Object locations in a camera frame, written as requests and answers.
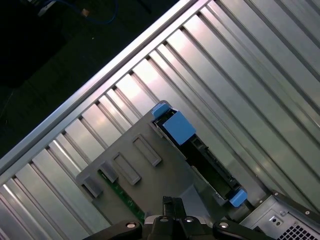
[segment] dark floor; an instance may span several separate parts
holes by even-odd
[[[109,25],[93,24],[72,9],[55,3],[43,17],[51,20],[50,27],[60,30],[66,44],[21,87],[0,87],[0,157],[175,2],[177,0],[118,0],[118,14]],[[74,3],[101,20],[111,18],[115,8],[113,0],[76,0]]]

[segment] blue latch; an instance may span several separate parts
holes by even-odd
[[[151,111],[155,119],[159,118],[162,114],[167,112],[170,109],[169,105],[166,103],[157,104]]]
[[[180,111],[177,111],[170,117],[163,124],[163,127],[179,145],[182,145],[196,133],[196,129],[188,122]]]
[[[237,194],[229,200],[229,202],[237,208],[247,199],[247,197],[248,194],[243,189],[240,189]]]

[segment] silver metal panel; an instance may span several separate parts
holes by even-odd
[[[319,107],[320,83],[265,22],[242,0],[221,0],[220,2],[232,12],[232,15],[288,73],[294,83]]]
[[[76,119],[65,131],[90,161],[95,160],[104,151],[104,148],[79,119]]]
[[[128,105],[118,96],[118,94],[113,89],[109,90],[106,94],[121,110],[123,115],[132,125],[139,120],[137,115],[128,107]]]
[[[301,121],[318,141],[320,141],[319,115],[294,89],[284,75],[267,59],[262,50],[255,46],[243,31],[226,15],[214,2],[201,9],[201,14],[208,21],[208,27],[213,28],[222,38],[224,44],[233,54],[239,54],[239,58],[248,63],[249,68],[256,73],[256,78],[269,87],[291,113]]]
[[[312,39],[313,37],[316,40],[320,41],[320,32],[319,32],[319,23],[320,23],[320,16],[313,9],[309,4],[306,4],[304,1],[300,0],[281,0],[281,2],[277,2],[282,9],[286,10],[289,16],[292,19],[300,21],[299,26],[307,29],[311,34],[308,34],[308,37]]]
[[[110,226],[46,150],[41,151],[32,161],[92,233]]]
[[[156,104],[156,101],[153,101],[142,86],[128,74],[116,84],[116,87],[135,106],[141,116],[145,115]]]
[[[194,16],[184,26],[212,59],[232,78],[231,84],[235,85],[235,88],[239,87],[239,92],[242,91],[251,100],[252,105],[257,107],[260,112],[263,111],[264,117],[274,126],[276,131],[309,164],[315,174],[320,176],[320,164],[314,158],[314,156],[320,154],[317,143],[314,143],[303,132],[303,129],[285,112],[286,109],[281,108],[281,105],[266,91],[258,79],[255,79],[254,75],[228,50],[198,16]]]
[[[97,105],[92,105],[82,116],[108,146],[113,144],[121,136],[120,132]]]
[[[69,239],[83,239],[89,236],[29,164],[17,172],[16,177]]]
[[[3,185],[3,188],[13,198],[13,200],[9,202],[12,207],[16,209],[17,213],[20,216],[22,214],[27,215],[21,216],[26,223],[34,222],[35,225],[38,225],[38,231],[44,232],[44,235],[48,236],[45,238],[63,239],[63,237],[59,234],[60,230],[50,219],[50,217],[45,216],[46,213],[41,210],[40,206],[32,202],[13,179],[10,179],[5,185]]]
[[[247,100],[247,96],[234,87],[229,77],[222,75],[219,66],[213,65],[182,31],[178,30],[167,41],[215,96],[223,102],[226,109],[232,113],[239,124],[261,145],[262,149],[283,169],[300,190],[307,193],[308,198],[319,208],[320,203],[317,199],[320,197],[320,192],[308,188],[310,183],[314,186],[319,184],[319,180],[314,176],[315,173],[307,168],[301,157],[295,154],[296,152],[279,137],[278,132],[270,126],[269,122],[266,122],[265,116],[256,111],[256,108]],[[288,164],[283,161],[284,158],[288,159],[295,167],[288,167]]]
[[[74,163],[81,169],[85,169],[86,166],[88,166],[88,163],[80,156],[80,154],[77,152],[77,150],[70,144],[70,142],[62,135],[59,134],[56,137],[56,142],[61,146],[62,150],[65,152],[65,155],[69,155],[69,158],[74,161]]]
[[[126,120],[126,118],[119,112],[119,110],[111,103],[111,101],[106,96],[102,96],[99,99],[99,102],[99,106],[104,111],[107,111],[114,119],[114,122],[119,125],[119,127],[121,128],[121,133],[124,133],[132,126],[130,122]]]
[[[290,47],[289,44],[291,44],[297,50],[297,53],[295,53],[297,58],[300,57],[298,55],[301,55],[310,65],[308,66],[308,68],[311,67],[313,68],[313,71],[317,71],[317,73],[319,73],[320,49],[312,42],[312,40],[304,33],[304,31],[299,28],[287,14],[285,14],[285,12],[276,3],[276,1],[251,0],[251,2],[255,6],[252,6],[255,12],[259,15],[263,14],[267,18],[267,20],[269,20],[269,22],[272,23],[272,25],[276,28],[276,30],[274,29],[273,31],[279,31],[280,34],[287,40],[287,42],[284,40],[282,41],[288,47]]]
[[[165,79],[165,76],[160,74],[147,60],[143,60],[133,71],[158,99],[165,99],[171,103],[174,108],[179,109],[179,111],[183,113],[196,128],[197,135],[211,149],[222,164],[229,169],[244,188],[252,189],[252,191],[248,193],[248,200],[253,205],[257,204],[266,193],[253,180],[250,174],[243,169],[239,161],[237,161],[224,144],[224,141],[215,134],[211,127],[208,127],[205,119],[201,118],[200,114],[197,114],[197,112],[193,110],[194,107],[192,103],[180,94],[178,89],[174,88],[173,84],[170,83],[170,79]]]
[[[9,239],[33,239],[3,201],[0,195],[0,228],[4,230],[5,235]]]
[[[78,164],[66,153],[56,140],[53,140],[53,142],[49,144],[49,147],[49,151],[64,165],[73,178],[76,178],[82,170]]]
[[[29,233],[33,238],[36,239],[48,239],[50,236],[46,233],[44,229],[39,225],[35,218],[28,212],[28,210],[23,206],[19,199],[14,195],[14,193],[6,186],[0,187],[0,193],[8,202],[10,207],[15,213],[23,219],[23,224],[28,229]]]

